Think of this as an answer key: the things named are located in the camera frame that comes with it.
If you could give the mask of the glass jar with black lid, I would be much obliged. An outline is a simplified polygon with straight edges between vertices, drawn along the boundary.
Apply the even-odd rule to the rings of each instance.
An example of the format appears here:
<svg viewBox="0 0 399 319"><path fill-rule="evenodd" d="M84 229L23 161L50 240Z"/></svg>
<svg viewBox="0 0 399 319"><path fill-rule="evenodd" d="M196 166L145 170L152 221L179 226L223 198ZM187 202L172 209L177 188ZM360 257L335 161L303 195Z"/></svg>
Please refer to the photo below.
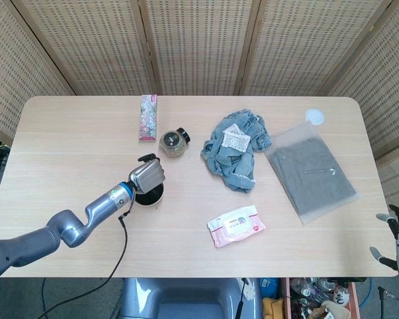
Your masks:
<svg viewBox="0 0 399 319"><path fill-rule="evenodd" d="M183 129L170 130L160 138L160 147L169 158L182 155L190 143L189 134Z"/></svg>

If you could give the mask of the crumpled blue denim garment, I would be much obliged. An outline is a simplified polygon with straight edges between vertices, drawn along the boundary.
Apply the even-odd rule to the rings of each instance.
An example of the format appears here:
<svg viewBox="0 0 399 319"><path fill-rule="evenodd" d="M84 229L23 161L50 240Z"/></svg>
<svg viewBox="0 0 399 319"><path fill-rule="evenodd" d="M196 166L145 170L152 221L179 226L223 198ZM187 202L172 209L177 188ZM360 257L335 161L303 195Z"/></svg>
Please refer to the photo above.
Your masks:
<svg viewBox="0 0 399 319"><path fill-rule="evenodd" d="M255 153L272 144L264 119L244 109L224 117L206 140L201 156L207 168L233 191L248 193L255 186Z"/></svg>

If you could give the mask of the white perforated bracket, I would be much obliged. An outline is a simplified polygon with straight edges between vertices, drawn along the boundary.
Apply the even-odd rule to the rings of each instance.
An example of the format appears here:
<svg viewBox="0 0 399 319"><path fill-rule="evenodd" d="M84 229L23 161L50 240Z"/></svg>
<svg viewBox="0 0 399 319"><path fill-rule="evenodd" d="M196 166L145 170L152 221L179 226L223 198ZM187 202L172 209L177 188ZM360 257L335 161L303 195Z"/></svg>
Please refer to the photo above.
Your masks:
<svg viewBox="0 0 399 319"><path fill-rule="evenodd" d="M244 299L252 301L255 298L255 286L251 278L240 278L239 285Z"/></svg>

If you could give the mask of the cup of dark coffee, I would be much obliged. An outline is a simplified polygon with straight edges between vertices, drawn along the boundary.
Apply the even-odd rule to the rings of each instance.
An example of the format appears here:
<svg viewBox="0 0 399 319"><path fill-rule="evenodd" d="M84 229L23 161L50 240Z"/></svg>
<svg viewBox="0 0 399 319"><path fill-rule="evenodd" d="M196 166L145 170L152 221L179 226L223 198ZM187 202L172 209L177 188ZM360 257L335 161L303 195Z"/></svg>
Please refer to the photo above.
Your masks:
<svg viewBox="0 0 399 319"><path fill-rule="evenodd" d="M152 206L157 204L164 194L164 184L161 183L145 194L137 194L135 202L142 206Z"/></svg>

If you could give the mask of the yellow cloth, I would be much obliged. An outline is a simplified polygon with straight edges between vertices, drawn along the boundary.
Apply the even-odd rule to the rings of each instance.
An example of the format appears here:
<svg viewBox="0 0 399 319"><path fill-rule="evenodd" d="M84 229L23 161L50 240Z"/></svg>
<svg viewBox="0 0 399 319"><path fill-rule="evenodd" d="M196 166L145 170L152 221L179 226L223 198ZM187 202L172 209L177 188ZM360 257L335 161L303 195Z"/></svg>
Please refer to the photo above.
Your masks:
<svg viewBox="0 0 399 319"><path fill-rule="evenodd" d="M284 299L263 298L263 319L285 319Z"/></svg>

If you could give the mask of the woven bamboo folding screen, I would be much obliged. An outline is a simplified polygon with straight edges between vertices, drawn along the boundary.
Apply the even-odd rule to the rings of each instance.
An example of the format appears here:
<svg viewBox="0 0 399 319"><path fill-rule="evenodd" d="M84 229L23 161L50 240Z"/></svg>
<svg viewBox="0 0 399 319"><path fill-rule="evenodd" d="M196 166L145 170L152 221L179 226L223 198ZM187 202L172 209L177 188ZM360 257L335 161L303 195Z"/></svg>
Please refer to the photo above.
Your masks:
<svg viewBox="0 0 399 319"><path fill-rule="evenodd" d="M56 95L348 96L399 205L399 0L0 0L0 149Z"/></svg>

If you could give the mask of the red crate of clutter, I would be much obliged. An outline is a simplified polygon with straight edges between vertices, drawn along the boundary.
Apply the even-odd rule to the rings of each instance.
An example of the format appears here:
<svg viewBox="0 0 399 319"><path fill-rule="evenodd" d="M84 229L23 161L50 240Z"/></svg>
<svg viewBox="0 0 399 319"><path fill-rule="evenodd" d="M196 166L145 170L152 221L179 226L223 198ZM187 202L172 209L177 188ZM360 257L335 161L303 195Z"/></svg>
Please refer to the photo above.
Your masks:
<svg viewBox="0 0 399 319"><path fill-rule="evenodd" d="M327 307L335 319L342 319L337 313L336 305L346 308L350 315L346 319L360 319L360 311L356 295L356 287L353 282L347 282L342 278L340 282L337 278L332 278L335 287L332 293L319 286L321 280L327 284L331 283L330 278L320 278L316 283L306 278L282 278L280 280L281 295L284 300L284 319L307 319L313 310L322 310Z"/></svg>

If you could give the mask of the blue box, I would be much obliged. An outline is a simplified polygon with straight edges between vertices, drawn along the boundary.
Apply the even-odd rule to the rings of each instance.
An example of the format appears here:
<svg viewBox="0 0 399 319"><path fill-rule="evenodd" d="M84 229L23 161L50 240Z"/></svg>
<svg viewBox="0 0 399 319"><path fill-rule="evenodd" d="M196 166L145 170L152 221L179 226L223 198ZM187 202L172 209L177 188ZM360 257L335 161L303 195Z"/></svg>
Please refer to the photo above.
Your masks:
<svg viewBox="0 0 399 319"><path fill-rule="evenodd" d="M260 291L262 298L276 299L279 291L280 279L275 277L260 278Z"/></svg>

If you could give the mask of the grey garment in plastic bag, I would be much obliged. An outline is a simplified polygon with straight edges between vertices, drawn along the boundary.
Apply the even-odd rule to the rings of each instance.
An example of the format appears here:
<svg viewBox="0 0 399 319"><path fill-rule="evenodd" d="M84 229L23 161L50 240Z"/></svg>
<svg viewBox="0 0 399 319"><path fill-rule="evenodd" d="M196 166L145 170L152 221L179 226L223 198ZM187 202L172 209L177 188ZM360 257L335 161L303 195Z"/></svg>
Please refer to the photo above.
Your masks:
<svg viewBox="0 0 399 319"><path fill-rule="evenodd" d="M303 224L358 198L310 122L273 136L265 155Z"/></svg>

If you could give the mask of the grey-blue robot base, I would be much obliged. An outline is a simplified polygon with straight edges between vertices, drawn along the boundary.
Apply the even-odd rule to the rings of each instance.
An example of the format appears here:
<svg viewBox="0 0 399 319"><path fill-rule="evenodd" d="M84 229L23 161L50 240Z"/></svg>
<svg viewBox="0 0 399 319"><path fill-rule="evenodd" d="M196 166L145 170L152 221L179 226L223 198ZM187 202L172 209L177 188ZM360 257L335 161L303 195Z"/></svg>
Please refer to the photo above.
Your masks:
<svg viewBox="0 0 399 319"><path fill-rule="evenodd" d="M240 278L127 278L118 319L263 319L259 279L244 299Z"/></svg>

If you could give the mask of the pink wet wipes pack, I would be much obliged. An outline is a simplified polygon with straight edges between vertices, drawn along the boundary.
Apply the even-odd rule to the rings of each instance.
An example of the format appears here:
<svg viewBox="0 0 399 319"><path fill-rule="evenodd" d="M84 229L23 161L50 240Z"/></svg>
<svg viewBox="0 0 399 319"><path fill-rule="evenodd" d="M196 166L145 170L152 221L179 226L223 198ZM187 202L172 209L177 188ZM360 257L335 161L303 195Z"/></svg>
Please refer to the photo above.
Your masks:
<svg viewBox="0 0 399 319"><path fill-rule="evenodd" d="M266 229L256 206L240 207L207 222L215 248L242 241Z"/></svg>

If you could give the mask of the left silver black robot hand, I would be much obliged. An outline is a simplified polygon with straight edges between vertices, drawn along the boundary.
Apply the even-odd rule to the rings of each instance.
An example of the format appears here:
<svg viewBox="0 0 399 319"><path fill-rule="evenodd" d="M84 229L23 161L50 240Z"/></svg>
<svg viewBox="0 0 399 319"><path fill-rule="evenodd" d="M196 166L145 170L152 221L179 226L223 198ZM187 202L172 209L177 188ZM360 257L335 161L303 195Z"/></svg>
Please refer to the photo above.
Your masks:
<svg viewBox="0 0 399 319"><path fill-rule="evenodd" d="M131 171L128 183L138 194L146 194L165 181L160 159L155 154L147 154L138 159L142 165Z"/></svg>

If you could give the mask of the pink floral cardboard box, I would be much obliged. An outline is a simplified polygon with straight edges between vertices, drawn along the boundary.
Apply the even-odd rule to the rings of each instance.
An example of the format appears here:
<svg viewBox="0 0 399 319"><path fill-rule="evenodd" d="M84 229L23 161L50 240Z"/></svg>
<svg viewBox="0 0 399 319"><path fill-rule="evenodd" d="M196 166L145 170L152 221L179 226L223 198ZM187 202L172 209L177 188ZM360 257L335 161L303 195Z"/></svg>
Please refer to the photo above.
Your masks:
<svg viewBox="0 0 399 319"><path fill-rule="evenodd" d="M140 105L139 140L155 142L157 135L157 95L142 95Z"/></svg>

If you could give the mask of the white round disc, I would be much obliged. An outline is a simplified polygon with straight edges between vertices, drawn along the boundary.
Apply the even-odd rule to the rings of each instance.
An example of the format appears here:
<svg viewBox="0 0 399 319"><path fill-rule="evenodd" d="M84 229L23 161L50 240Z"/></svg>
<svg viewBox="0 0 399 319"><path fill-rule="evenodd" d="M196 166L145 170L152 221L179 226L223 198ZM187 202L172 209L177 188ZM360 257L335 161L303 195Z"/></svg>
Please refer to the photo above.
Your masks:
<svg viewBox="0 0 399 319"><path fill-rule="evenodd" d="M322 111L312 108L305 112L305 120L314 126L320 126L325 121L325 115Z"/></svg>

